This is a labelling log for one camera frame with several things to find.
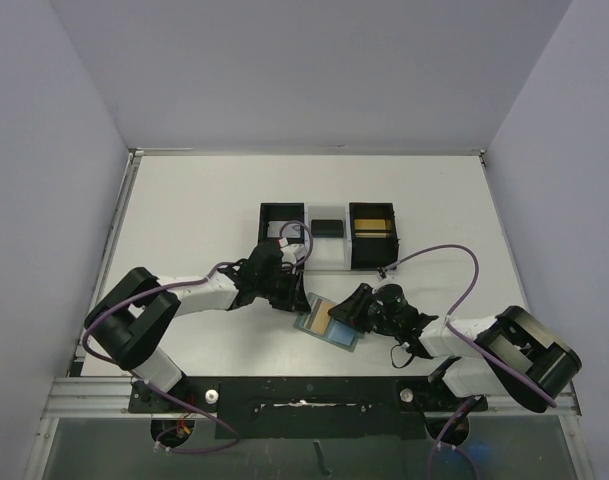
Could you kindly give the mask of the green leather card holder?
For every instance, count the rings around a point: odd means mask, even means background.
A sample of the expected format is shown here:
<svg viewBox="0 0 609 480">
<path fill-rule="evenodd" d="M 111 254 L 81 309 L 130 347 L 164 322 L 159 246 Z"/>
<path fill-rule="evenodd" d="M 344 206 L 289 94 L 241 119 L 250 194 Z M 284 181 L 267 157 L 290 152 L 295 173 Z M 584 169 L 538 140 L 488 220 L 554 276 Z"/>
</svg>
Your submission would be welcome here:
<svg viewBox="0 0 609 480">
<path fill-rule="evenodd" d="M 313 305 L 313 302 L 318 298 L 329 300 L 329 299 L 322 297 L 318 294 L 315 294 L 313 292 L 307 294 L 307 299 L 308 299 L 308 302 L 311 307 Z M 294 328 L 300 332 L 303 332 L 307 335 L 315 337 L 318 340 L 324 341 L 328 344 L 331 344 L 331 345 L 333 345 L 337 348 L 343 349 L 345 351 L 353 352 L 355 350 L 357 344 L 359 343 L 359 341 L 364 338 L 364 334 L 358 333 L 353 328 L 351 328 L 347 325 L 344 325 L 343 323 L 341 323 L 335 319 L 332 319 L 332 318 L 331 318 L 330 324 L 328 326 L 328 329 L 323 336 L 319 336 L 319 335 L 315 335 L 315 334 L 306 332 L 300 327 L 300 321 L 308 314 L 309 313 L 300 313 L 297 316 L 297 318 L 295 319 Z"/>
</svg>

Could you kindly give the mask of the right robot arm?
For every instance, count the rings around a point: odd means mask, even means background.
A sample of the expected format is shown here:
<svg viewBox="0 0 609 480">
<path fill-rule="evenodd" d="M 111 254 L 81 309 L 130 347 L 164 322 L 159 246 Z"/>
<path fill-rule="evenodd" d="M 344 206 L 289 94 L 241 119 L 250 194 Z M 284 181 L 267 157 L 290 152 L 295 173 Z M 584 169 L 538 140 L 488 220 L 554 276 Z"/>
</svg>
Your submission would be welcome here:
<svg viewBox="0 0 609 480">
<path fill-rule="evenodd" d="M 394 338 L 414 358 L 452 360 L 437 377 L 456 398 L 508 395 L 543 413 L 582 368 L 571 347 L 515 305 L 477 319 L 428 315 L 398 284 L 362 283 L 328 314 L 360 333 Z"/>
</svg>

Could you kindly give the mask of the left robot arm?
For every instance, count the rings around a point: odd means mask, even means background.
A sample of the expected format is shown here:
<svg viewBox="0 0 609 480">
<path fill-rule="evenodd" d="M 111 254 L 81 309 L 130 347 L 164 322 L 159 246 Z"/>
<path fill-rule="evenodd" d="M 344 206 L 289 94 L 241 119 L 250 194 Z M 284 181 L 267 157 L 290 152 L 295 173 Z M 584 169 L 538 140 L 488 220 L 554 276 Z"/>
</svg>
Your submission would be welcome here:
<svg viewBox="0 0 609 480">
<path fill-rule="evenodd" d="M 183 371 L 162 350 L 172 320 L 205 311 L 233 311 L 256 299 L 276 310 L 309 313 L 301 266 L 311 249 L 285 238 L 262 241 L 250 256 L 220 262 L 204 277 L 163 282 L 144 267 L 130 270 L 84 321 L 87 354 L 170 393 Z"/>
</svg>

